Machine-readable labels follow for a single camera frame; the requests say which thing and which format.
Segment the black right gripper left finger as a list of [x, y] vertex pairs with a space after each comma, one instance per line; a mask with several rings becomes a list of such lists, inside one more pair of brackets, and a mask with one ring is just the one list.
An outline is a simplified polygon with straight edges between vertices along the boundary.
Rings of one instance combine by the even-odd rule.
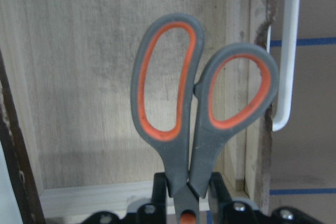
[[112, 212], [101, 211], [94, 213], [82, 223], [166, 223], [166, 189], [165, 174], [156, 173], [149, 203], [142, 204], [135, 212], [127, 212], [122, 219]]

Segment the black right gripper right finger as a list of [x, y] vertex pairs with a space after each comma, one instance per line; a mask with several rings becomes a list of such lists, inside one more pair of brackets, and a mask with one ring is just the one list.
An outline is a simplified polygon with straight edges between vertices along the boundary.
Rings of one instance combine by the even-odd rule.
[[270, 216], [246, 198], [232, 198], [220, 173], [209, 180], [208, 203], [212, 223], [320, 223], [321, 221], [294, 207], [279, 207]]

